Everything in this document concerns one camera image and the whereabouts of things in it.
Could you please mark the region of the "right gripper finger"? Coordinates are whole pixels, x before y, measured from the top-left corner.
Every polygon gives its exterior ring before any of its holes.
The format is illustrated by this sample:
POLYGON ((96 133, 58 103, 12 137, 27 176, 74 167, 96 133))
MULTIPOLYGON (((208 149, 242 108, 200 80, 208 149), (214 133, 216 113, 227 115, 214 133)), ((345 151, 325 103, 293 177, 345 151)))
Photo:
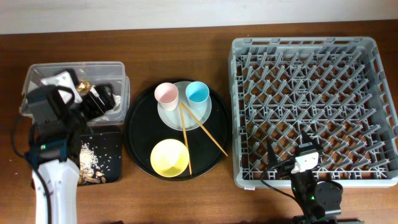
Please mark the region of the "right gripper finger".
POLYGON ((301 131, 303 144, 300 145, 300 150, 302 152, 316 150, 317 152, 322 152, 323 147, 312 139, 305 131, 301 131))
POLYGON ((276 154, 272 148, 272 141, 267 140, 267 163, 269 166, 276 166, 278 164, 278 160, 276 154))

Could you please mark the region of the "food scraps and rice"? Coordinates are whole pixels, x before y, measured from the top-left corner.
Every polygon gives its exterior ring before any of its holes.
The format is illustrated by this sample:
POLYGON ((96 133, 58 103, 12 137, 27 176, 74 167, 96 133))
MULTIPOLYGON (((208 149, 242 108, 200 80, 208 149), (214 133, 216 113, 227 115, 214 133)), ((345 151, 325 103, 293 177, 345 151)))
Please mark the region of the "food scraps and rice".
POLYGON ((110 157, 97 156, 95 154, 97 146, 91 147, 89 143, 83 143, 80 150, 80 172, 78 186, 91 184, 107 183, 106 171, 110 171, 106 162, 110 161, 110 157))

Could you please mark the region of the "wooden chopstick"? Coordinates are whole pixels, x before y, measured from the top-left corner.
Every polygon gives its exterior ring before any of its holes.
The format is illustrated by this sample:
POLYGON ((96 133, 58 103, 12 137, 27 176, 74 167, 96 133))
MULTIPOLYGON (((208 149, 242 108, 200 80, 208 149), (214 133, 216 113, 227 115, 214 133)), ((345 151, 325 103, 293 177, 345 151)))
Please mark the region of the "wooden chopstick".
POLYGON ((189 155, 187 132, 185 129, 185 120, 184 120, 184 116, 183 116, 183 103, 179 103, 179 108, 180 108, 180 117, 181 117, 181 121, 182 121, 184 143, 185 143, 185 147, 187 148, 187 151, 188 151, 188 169, 189 169, 190 176, 192 176, 192 166, 191 166, 190 155, 189 155))
POLYGON ((220 146, 218 141, 210 134, 210 132, 202 125, 202 123, 195 117, 195 115, 187 108, 187 106, 184 103, 180 103, 180 108, 185 108, 189 115, 195 120, 195 122, 199 125, 199 127, 202 128, 202 130, 206 133, 206 135, 218 146, 218 148, 221 150, 221 152, 225 155, 228 156, 226 151, 220 146))

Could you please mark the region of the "yellow bowl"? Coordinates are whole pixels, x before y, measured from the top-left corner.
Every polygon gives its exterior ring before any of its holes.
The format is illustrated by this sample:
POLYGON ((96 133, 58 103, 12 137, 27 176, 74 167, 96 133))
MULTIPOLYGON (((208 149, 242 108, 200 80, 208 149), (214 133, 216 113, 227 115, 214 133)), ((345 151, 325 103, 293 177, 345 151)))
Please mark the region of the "yellow bowl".
POLYGON ((161 177, 176 177, 189 167, 190 155, 187 147, 181 141, 165 139, 153 147, 150 164, 161 177))

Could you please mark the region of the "white napkin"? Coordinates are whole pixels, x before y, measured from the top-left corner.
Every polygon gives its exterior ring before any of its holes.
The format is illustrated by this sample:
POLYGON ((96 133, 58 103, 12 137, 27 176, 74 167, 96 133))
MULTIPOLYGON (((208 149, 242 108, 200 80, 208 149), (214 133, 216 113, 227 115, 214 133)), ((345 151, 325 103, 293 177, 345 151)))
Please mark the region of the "white napkin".
POLYGON ((116 114, 119 113, 120 109, 121 109, 121 96, 120 95, 115 95, 112 94, 114 102, 115 102, 115 106, 113 109, 108 110, 107 112, 105 112, 105 115, 110 115, 110 114, 116 114))

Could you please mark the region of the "gold foil wrapper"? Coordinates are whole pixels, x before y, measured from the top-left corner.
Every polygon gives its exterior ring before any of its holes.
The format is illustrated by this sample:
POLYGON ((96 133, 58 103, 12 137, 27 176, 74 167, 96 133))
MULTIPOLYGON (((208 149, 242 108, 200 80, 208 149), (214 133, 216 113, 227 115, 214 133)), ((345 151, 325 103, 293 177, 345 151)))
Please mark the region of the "gold foil wrapper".
POLYGON ((80 96, 87 94, 91 89, 91 84, 88 79, 83 79, 80 84, 76 87, 77 92, 80 96))

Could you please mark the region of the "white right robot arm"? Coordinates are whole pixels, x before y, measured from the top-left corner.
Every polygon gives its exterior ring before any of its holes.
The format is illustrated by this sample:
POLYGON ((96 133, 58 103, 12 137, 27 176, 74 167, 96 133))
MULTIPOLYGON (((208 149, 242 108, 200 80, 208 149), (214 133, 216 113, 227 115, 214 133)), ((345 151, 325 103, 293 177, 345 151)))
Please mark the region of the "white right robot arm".
POLYGON ((295 155, 282 162, 277 160, 271 141, 267 141, 268 165, 260 181, 299 205, 303 214, 294 216, 293 223, 337 223, 336 217, 341 214, 343 186, 332 180, 315 179, 313 169, 319 164, 319 156, 324 148, 305 131, 301 135, 303 143, 295 147, 295 155), (264 174, 270 170, 276 170, 280 177, 290 179, 292 195, 264 181, 264 174))

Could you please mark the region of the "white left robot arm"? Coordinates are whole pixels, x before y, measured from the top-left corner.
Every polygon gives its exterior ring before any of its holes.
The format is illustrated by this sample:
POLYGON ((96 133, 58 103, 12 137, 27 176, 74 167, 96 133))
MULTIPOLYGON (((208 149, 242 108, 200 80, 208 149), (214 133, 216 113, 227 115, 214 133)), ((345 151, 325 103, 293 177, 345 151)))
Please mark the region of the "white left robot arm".
POLYGON ((116 105, 109 83, 95 86, 82 101, 64 101, 73 89, 45 85, 26 97, 34 117, 29 151, 24 157, 32 168, 36 195, 36 223, 76 223, 76 189, 80 176, 80 136, 88 122, 116 105))

